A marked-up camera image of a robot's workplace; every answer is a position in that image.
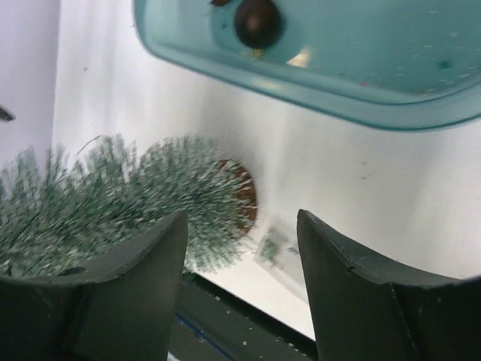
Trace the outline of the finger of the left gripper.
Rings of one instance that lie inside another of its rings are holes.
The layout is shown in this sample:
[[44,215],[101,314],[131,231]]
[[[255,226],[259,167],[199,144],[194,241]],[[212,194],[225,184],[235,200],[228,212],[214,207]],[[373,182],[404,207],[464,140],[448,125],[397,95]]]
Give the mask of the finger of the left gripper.
[[16,116],[12,114],[8,109],[0,107],[0,120],[4,122],[10,122],[16,119]]

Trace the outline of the dark brown ball ornament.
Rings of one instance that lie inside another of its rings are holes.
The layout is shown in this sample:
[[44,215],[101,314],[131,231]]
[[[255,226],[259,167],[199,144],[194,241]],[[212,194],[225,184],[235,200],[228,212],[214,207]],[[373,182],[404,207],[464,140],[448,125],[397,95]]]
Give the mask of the dark brown ball ornament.
[[252,49],[270,47],[282,30],[280,11],[270,0],[244,0],[234,13],[234,30],[239,41]]

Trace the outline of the small frosted christmas tree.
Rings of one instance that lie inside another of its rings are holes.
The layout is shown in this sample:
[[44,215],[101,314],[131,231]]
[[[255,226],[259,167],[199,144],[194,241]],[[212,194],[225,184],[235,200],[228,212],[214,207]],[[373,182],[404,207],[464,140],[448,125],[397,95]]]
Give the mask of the small frosted christmas tree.
[[1,168],[1,273],[58,274],[178,210],[188,214],[185,273],[226,268],[256,222],[253,178],[215,140],[193,135],[144,153],[120,135],[99,136],[73,164],[62,145],[43,163],[24,150]]

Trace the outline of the teal plastic container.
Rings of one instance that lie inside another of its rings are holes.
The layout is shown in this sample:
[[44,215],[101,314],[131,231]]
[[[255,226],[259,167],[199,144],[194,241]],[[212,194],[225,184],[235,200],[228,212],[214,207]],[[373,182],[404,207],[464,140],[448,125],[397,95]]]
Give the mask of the teal plastic container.
[[239,5],[132,12],[153,56],[343,120],[418,130],[480,115],[478,1],[278,1],[281,33],[260,51],[236,34]]

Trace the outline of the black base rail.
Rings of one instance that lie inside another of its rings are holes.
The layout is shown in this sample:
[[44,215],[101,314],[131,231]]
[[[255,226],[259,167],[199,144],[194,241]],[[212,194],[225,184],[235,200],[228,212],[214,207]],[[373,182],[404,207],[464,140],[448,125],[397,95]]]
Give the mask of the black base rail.
[[317,360],[316,343],[200,275],[182,279],[171,360]]

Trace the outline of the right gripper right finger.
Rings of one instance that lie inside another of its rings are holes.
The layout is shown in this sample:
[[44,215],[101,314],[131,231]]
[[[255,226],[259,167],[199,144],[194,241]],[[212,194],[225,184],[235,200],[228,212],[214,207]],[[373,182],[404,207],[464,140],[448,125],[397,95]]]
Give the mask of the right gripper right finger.
[[480,358],[480,279],[410,267],[298,212],[298,247],[321,360]]

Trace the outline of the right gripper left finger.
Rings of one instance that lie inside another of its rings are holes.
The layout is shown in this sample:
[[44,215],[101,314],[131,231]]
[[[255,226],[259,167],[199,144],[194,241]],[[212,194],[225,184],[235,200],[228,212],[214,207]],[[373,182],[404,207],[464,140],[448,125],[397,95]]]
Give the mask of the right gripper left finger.
[[57,276],[1,279],[3,360],[165,360],[188,217]]

